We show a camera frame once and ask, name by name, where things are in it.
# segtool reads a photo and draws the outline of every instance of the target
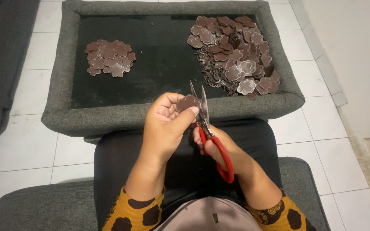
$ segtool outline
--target person's right hand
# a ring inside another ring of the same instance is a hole
[[[243,174],[252,168],[252,161],[254,161],[246,152],[244,152],[223,130],[209,125],[212,133],[219,138],[228,152],[231,159],[234,173],[236,175]],[[227,171],[227,166],[221,155],[221,152],[211,140],[206,140],[205,145],[202,144],[201,135],[199,134],[199,127],[194,128],[194,141],[198,144],[201,154],[210,155],[216,162],[218,162],[222,169]]]

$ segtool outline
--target brown object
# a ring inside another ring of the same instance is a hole
[[[251,18],[198,16],[190,34],[187,43],[197,49],[208,85],[249,98],[278,90],[269,44]]]
[[[193,95],[187,95],[176,103],[176,110],[178,113],[181,113],[190,107],[197,107],[201,109],[201,102]]]
[[[95,76],[101,73],[111,73],[114,77],[122,77],[124,72],[129,72],[136,60],[135,53],[131,52],[131,46],[121,41],[108,42],[98,39],[87,45],[85,53],[88,54],[87,72]]]

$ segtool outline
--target patterned sleeve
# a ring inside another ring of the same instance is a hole
[[[110,209],[102,231],[148,231],[161,222],[161,203],[164,192],[149,201],[136,201],[125,192],[125,186]]]
[[[316,231],[284,191],[281,201],[270,209],[256,210],[249,206],[246,208],[264,231]]]

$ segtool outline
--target white tile floor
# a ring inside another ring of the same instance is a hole
[[[24,187],[93,177],[95,146],[40,121],[61,24],[61,3],[40,3],[9,124],[0,136],[0,197]],[[270,120],[278,155],[311,166],[332,231],[370,230],[370,189],[289,0],[269,0],[305,105]]]

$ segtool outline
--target hand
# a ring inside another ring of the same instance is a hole
[[[177,93],[161,95],[149,108],[143,131],[141,155],[154,155],[166,163],[181,142],[184,131],[196,122],[197,107],[178,114],[176,103],[184,96]]]
[[[236,143],[226,134],[223,130],[209,125],[212,133],[219,138],[228,152],[231,159],[234,173],[236,175],[248,172],[251,169],[252,162],[254,161],[246,152],[244,152]],[[210,155],[216,162],[218,162],[222,169],[227,171],[227,166],[221,155],[221,152],[211,140],[206,140],[205,146],[202,144],[201,135],[199,134],[199,127],[194,129],[194,141],[198,144],[201,154]]]

